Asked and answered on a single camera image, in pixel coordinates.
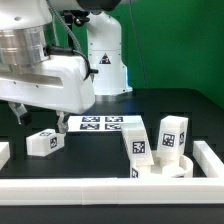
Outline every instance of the white block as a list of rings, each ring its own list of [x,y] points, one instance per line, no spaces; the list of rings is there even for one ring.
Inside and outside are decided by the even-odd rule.
[[[9,143],[0,142],[0,170],[10,158]]]
[[[224,164],[206,142],[194,142],[193,156],[207,177],[224,177]]]
[[[151,177],[151,165],[149,166],[136,166],[130,164],[130,178],[148,178]]]
[[[121,124],[130,161],[136,166],[153,165],[153,157],[143,122]]]
[[[157,157],[179,160],[184,154],[188,118],[167,116],[161,120]]]
[[[47,156],[64,147],[65,134],[55,133],[53,129],[46,129],[26,138],[27,154],[32,156]]]
[[[117,178],[86,179],[82,186],[82,204],[117,204]]]

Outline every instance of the green background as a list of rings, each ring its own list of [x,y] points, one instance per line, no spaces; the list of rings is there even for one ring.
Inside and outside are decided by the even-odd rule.
[[[123,62],[134,88],[196,89],[224,108],[224,1],[139,0],[110,14],[123,27]],[[60,44],[67,38],[57,28]],[[86,31],[75,28],[86,52]]]

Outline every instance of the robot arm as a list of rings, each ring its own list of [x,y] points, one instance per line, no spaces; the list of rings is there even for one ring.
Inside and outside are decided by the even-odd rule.
[[[59,10],[87,11],[112,10],[119,2],[52,0]],[[48,55],[46,48],[52,44],[46,0],[0,1],[0,99],[9,102],[21,124],[28,114],[23,104],[56,110],[62,123],[61,112],[80,114],[95,102],[83,58]]]

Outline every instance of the stacked blocks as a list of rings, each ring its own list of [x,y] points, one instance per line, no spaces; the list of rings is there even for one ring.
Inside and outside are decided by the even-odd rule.
[[[184,154],[188,118],[167,116],[161,120],[157,157],[160,166],[179,166],[180,156]]]
[[[121,131],[130,159],[130,177],[148,177],[154,161],[143,122],[122,124]]]

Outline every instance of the black tabletop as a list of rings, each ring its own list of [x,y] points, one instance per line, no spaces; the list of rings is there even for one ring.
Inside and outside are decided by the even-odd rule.
[[[0,178],[85,178],[129,177],[129,160],[120,132],[67,133],[65,147],[44,158],[26,154],[26,137],[54,128],[55,112],[29,107],[32,124],[17,124],[5,102],[0,103],[0,141],[10,142],[11,158]],[[117,102],[96,103],[85,115],[141,115],[152,150],[156,150],[160,120],[168,115],[189,118],[185,155],[193,161],[193,141],[204,140],[224,159],[224,110],[195,90],[135,90],[133,96]],[[194,176],[203,177],[194,163]],[[211,223],[223,217],[222,205],[132,205],[132,206],[39,206],[1,207],[4,223]]]

